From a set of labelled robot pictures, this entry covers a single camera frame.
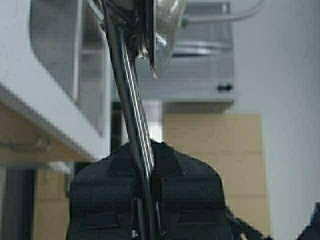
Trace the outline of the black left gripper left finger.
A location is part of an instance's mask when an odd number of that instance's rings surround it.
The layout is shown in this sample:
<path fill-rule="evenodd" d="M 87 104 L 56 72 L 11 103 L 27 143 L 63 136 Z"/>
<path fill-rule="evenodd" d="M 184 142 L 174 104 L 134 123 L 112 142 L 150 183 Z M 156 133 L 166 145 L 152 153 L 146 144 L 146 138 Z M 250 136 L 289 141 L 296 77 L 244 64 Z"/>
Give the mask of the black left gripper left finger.
<path fill-rule="evenodd" d="M 66 239 L 145 239 L 139 186 L 129 144 L 83 168 L 70 186 Z"/>

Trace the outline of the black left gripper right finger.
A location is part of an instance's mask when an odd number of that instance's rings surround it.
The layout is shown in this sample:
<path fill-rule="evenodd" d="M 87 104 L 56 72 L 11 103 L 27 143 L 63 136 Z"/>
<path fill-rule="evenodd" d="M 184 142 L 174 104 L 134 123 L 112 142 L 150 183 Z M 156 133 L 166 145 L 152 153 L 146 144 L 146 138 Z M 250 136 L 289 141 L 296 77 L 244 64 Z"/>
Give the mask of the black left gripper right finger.
<path fill-rule="evenodd" d="M 220 175 L 165 142 L 151 141 L 148 183 L 154 240 L 231 240 Z"/>

